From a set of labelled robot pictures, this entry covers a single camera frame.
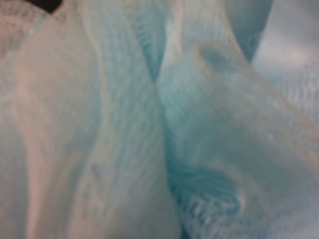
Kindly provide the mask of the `light blue mesh bath loofah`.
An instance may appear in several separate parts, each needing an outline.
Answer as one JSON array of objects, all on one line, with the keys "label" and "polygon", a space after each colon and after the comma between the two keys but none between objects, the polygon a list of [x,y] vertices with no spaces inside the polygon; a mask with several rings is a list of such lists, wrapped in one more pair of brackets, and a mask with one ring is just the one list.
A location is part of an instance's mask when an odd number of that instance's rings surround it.
[{"label": "light blue mesh bath loofah", "polygon": [[1,1],[0,236],[318,238],[318,1]]}]

